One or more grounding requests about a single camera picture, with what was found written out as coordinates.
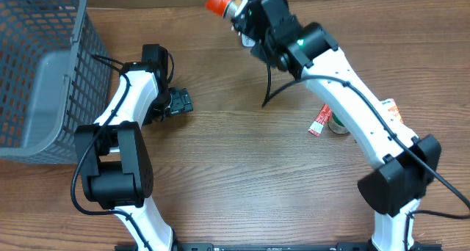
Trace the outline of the orange tissue pack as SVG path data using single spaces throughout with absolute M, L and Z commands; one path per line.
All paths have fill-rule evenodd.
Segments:
M 403 123 L 402 116 L 398 109 L 398 106 L 393 98 L 388 98 L 381 101 L 384 108 L 396 119 L 398 119 L 401 123 Z

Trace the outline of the green lid jar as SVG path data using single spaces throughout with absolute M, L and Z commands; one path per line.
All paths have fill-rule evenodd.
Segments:
M 337 116 L 332 113 L 328 119 L 328 127 L 330 130 L 336 134 L 348 134 L 349 131 L 346 126 L 340 121 Z

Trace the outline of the red stick sachet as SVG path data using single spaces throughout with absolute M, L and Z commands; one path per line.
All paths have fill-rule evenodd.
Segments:
M 322 129 L 327 124 L 332 113 L 333 112 L 330 109 L 330 107 L 327 104 L 325 104 L 319 111 L 314 122 L 308 128 L 308 132 L 316 137 L 319 137 L 320 134 L 322 133 Z

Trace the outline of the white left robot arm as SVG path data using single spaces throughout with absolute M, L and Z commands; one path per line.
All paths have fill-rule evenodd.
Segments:
M 70 186 L 75 208 L 90 216 L 115 215 L 135 240 L 135 250 L 181 250 L 174 229 L 152 198 L 153 167 L 141 128 L 154 117 L 192 111 L 186 90 L 168 86 L 173 62 L 145 57 L 123 63 L 120 84 L 106 110 L 75 132 L 79 163 Z M 85 197 L 100 205 L 89 211 L 76 199 L 76 182 Z

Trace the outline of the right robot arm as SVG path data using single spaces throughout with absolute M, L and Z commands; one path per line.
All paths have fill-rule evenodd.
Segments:
M 355 138 L 372 168 L 358 189 L 375 213 L 372 250 L 422 250 L 414 217 L 437 178 L 441 146 L 392 117 L 319 23 L 302 25 L 286 0 L 228 0 L 222 15 L 268 67 L 292 75 L 321 98 Z

